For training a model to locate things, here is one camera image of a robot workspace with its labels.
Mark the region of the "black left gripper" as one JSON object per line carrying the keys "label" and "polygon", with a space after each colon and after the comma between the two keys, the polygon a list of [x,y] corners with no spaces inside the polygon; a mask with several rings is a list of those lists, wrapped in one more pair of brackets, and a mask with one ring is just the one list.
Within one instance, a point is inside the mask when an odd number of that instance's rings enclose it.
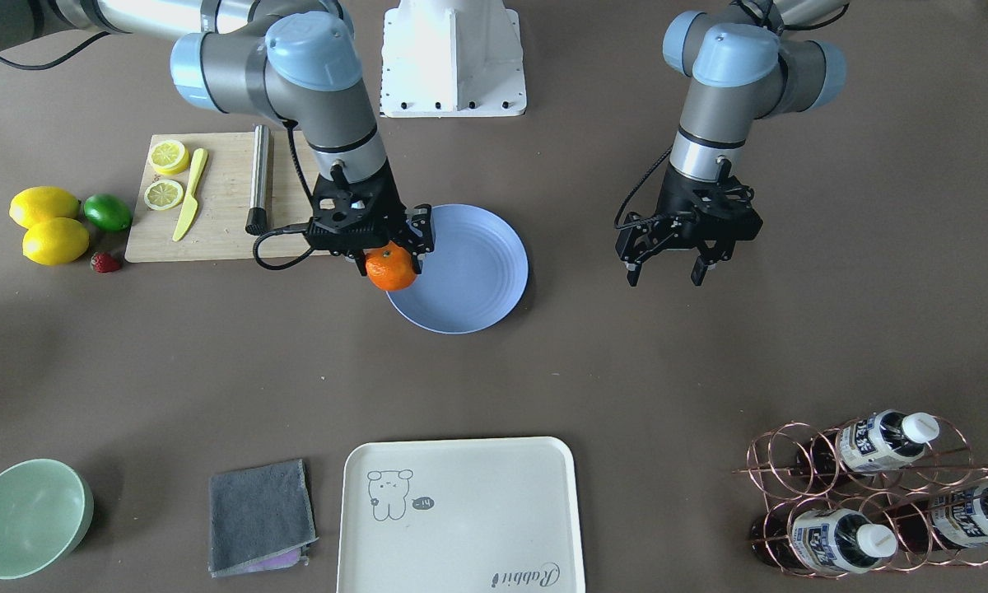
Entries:
{"label": "black left gripper", "polygon": [[636,287],[642,264],[664,250],[697,249],[700,255],[691,270],[691,281],[700,287],[709,267],[734,255],[738,241],[750,241],[762,228],[762,219],[753,209],[754,191],[732,175],[734,163],[717,161],[715,180],[691,180],[667,166],[657,196],[655,214],[642,217],[630,212],[621,222],[623,211],[636,191],[660,164],[655,162],[623,200],[614,219],[619,234],[618,258],[626,264],[627,281]]}

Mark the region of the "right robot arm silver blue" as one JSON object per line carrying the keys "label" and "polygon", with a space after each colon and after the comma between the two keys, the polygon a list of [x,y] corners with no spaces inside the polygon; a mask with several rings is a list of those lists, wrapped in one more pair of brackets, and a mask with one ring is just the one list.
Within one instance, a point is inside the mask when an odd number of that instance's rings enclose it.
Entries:
{"label": "right robot arm silver blue", "polygon": [[401,203],[340,2],[0,1],[0,52],[65,30],[174,39],[170,74],[190,104],[305,135],[319,166],[302,181],[312,217],[275,234],[299,234],[361,274],[397,246],[407,270],[422,271],[431,207]]}

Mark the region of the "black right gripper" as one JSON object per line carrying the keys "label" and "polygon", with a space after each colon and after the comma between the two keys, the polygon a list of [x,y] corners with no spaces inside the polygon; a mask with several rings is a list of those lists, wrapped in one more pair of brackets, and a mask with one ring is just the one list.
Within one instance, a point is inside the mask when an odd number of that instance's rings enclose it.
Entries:
{"label": "black right gripper", "polygon": [[435,249],[431,205],[405,207],[390,164],[369,179],[351,183],[346,165],[336,159],[329,175],[329,179],[320,177],[310,200],[313,217],[305,229],[309,247],[350,255],[359,274],[366,277],[366,253],[362,252],[392,241],[410,253],[412,270],[422,274],[426,253]]}

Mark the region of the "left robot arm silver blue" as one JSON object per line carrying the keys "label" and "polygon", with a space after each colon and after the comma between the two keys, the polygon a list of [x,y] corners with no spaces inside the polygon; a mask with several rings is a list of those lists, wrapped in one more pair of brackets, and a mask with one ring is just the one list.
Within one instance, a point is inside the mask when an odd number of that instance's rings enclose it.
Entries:
{"label": "left robot arm silver blue", "polygon": [[754,192],[736,176],[755,120],[828,104],[846,82],[833,44],[787,38],[837,21],[846,1],[734,1],[716,14],[682,12],[662,44],[664,60],[690,79],[655,212],[618,210],[616,252],[637,285],[641,267],[666,250],[696,250],[691,281],[734,255],[762,228]]}

